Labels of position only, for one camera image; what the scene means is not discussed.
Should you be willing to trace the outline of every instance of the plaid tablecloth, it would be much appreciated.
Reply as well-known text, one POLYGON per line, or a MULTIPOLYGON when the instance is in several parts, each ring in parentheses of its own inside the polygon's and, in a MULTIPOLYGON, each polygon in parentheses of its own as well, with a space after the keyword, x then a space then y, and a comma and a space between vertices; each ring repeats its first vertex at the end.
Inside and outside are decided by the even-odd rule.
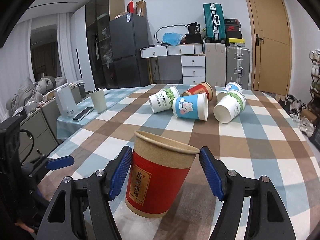
MULTIPOLYGON (((172 111, 153 114, 148 97, 164 85, 150 85, 122 99, 61 144, 51 157, 72 155, 71 167, 46 176, 39 188, 47 199, 65 176, 88 177, 116 158, 124 145, 133 147, 135 130, 208 146, 228 169, 243 177, 270 177, 291 218, 297 240, 305 240, 320 219, 320 169, 305 138, 287 113, 262 92, 244 91, 246 109, 229 124, 214 115, 216 96, 209 103, 207 122, 179 119, 172 111)), ((180 93, 189 88, 177 85, 180 93)), ((123 239, 208 239, 222 203, 212 195, 196 157, 172 207, 163 218, 146 219, 125 205, 127 179, 110 203, 123 239)), ((237 239, 243 239, 250 198, 245 198, 237 239)))
MULTIPOLYGON (((123 88, 123 89, 112 89, 108 91, 108 94, 104 96, 107 107, 110 108, 111 106, 115 105, 116 103, 120 102, 122 99, 126 98, 131 93, 135 92, 140 88, 123 88)), ((76 131, 80 128, 84 127, 87 123, 91 120, 97 118, 99 114, 97 110, 93 110, 91 113, 86 115, 82 120, 79 122, 75 122, 72 119, 79 114, 82 110, 84 110, 88 106, 93 106, 91 97, 86 98, 79 104, 77 104, 78 111, 71 117, 62 117, 60 116, 57 119, 57 138, 67 139, 71 135, 73 135, 76 131)))

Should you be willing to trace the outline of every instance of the smartphone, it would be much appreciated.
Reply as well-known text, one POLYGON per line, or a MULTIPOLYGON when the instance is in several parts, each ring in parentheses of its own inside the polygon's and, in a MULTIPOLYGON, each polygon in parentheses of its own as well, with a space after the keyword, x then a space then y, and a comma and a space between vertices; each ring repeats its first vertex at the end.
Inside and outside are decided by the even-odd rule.
POLYGON ((81 113, 79 113, 76 117, 74 117, 72 120, 79 122, 82 118, 84 118, 87 114, 89 114, 93 109, 94 109, 93 106, 87 107, 86 109, 81 111, 81 113))

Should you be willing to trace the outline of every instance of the beige suitcase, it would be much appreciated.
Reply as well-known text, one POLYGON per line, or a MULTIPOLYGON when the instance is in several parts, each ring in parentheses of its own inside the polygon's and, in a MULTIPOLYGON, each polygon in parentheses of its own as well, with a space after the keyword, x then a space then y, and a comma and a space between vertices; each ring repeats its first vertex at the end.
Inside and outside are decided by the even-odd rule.
POLYGON ((227 58, 222 43, 205 44, 205 80, 212 87, 225 87, 227 58))

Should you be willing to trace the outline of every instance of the kraft paper cup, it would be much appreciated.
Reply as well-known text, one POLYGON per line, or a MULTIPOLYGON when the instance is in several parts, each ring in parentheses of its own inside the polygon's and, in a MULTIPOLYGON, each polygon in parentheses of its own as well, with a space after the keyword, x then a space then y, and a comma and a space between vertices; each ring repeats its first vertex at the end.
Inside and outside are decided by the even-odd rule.
POLYGON ((179 97, 176 87, 163 89, 149 97, 149 103, 153 113, 158 113, 172 108, 173 100, 179 97))
POLYGON ((90 93, 90 97, 94 108, 97 110, 98 114, 101 114, 107 109, 107 103, 104 99, 104 93, 102 88, 98 88, 90 93))
POLYGON ((173 100, 174 116, 189 119, 207 121, 208 119, 208 98, 207 94, 198 94, 186 97, 179 97, 173 100))
POLYGON ((148 132, 134 133, 136 139, 125 203, 139 216, 163 217, 200 150, 148 132))
POLYGON ((230 90, 214 107, 213 113, 216 119, 222 123, 231 122, 246 107, 246 100, 238 90, 230 90))
POLYGON ((217 95, 218 102, 230 91, 230 90, 238 90, 241 94, 243 93, 242 87, 236 82, 229 82, 224 90, 222 90, 217 95))
POLYGON ((200 84, 190 88, 189 90, 182 93, 182 96, 191 96, 191 95, 197 95, 197 94, 207 94, 208 102, 210 102, 213 98, 213 90, 212 87, 206 83, 201 82, 200 84))

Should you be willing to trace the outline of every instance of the refrigerator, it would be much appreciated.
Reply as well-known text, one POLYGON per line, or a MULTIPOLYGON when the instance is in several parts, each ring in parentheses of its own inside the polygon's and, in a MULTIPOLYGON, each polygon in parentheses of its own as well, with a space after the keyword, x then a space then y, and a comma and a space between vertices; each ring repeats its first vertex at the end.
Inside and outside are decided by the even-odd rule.
POLYGON ((140 49, 148 47, 147 20, 128 13, 110 22, 111 48, 119 88, 150 84, 148 63, 140 49))

